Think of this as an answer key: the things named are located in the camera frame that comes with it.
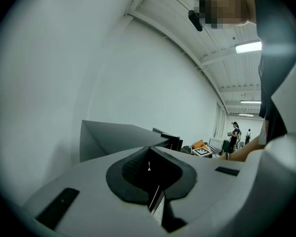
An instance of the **woman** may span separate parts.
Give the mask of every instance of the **woman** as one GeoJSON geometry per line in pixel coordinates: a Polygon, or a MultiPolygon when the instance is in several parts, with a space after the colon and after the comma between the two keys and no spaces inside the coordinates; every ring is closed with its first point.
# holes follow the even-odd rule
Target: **woman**
{"type": "Polygon", "coordinates": [[[238,136],[238,133],[240,132],[240,129],[239,129],[239,126],[238,126],[237,122],[232,123],[232,125],[233,125],[234,130],[233,130],[232,133],[230,133],[231,140],[230,140],[230,143],[229,143],[229,146],[228,146],[228,149],[227,149],[227,152],[230,153],[230,154],[233,152],[233,147],[237,143],[237,136],[238,136]]]}

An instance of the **ceiling light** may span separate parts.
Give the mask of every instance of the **ceiling light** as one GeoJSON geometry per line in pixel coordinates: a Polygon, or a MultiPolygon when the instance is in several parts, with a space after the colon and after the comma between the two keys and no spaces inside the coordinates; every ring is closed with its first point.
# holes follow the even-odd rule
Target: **ceiling light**
{"type": "Polygon", "coordinates": [[[252,115],[252,114],[239,114],[239,116],[248,116],[248,117],[253,117],[254,115],[252,115]]]}
{"type": "Polygon", "coordinates": [[[242,43],[235,46],[237,53],[246,53],[262,50],[262,42],[242,43]]]}
{"type": "Polygon", "coordinates": [[[241,101],[240,102],[241,104],[261,104],[261,101],[254,101],[254,100],[251,100],[251,101],[241,101]]]}

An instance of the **white ceiling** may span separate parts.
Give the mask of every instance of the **white ceiling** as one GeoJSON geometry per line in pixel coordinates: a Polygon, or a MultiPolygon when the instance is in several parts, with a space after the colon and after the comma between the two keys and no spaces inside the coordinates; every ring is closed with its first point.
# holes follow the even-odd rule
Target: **white ceiling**
{"type": "Polygon", "coordinates": [[[229,115],[258,114],[260,105],[241,100],[260,100],[258,66],[260,51],[236,54],[234,46],[258,40],[256,26],[198,32],[188,19],[194,0],[133,0],[127,13],[146,22],[174,41],[207,76],[229,115]]]}

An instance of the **white wall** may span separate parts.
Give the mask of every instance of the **white wall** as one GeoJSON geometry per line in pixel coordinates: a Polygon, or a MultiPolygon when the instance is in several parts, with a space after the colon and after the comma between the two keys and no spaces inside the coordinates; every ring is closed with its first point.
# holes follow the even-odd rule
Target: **white wall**
{"type": "Polygon", "coordinates": [[[232,126],[232,122],[237,122],[239,128],[242,132],[241,141],[245,142],[246,135],[249,129],[251,129],[251,140],[259,136],[261,132],[261,127],[263,124],[263,119],[249,119],[249,118],[237,118],[237,117],[227,117],[225,129],[223,131],[223,139],[229,139],[230,137],[227,136],[228,132],[232,132],[234,130],[232,126]]]}
{"type": "Polygon", "coordinates": [[[88,118],[156,127],[188,145],[209,141],[216,103],[195,64],[163,35],[133,20],[98,78],[88,118]]]}
{"type": "Polygon", "coordinates": [[[0,28],[0,190],[22,205],[79,161],[109,30],[130,0],[19,0],[0,28]]]}

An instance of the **fluorescent light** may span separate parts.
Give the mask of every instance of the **fluorescent light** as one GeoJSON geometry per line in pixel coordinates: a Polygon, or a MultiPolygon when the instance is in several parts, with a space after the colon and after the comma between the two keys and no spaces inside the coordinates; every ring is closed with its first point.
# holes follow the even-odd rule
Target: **fluorescent light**
{"type": "Polygon", "coordinates": [[[241,101],[241,104],[261,104],[261,101],[241,101]]]}
{"type": "Polygon", "coordinates": [[[262,42],[259,41],[254,43],[241,44],[241,45],[237,45],[235,48],[237,53],[258,51],[258,50],[262,50],[262,42]]]}
{"type": "Polygon", "coordinates": [[[253,117],[252,114],[239,114],[239,116],[248,116],[248,117],[253,117]]]}

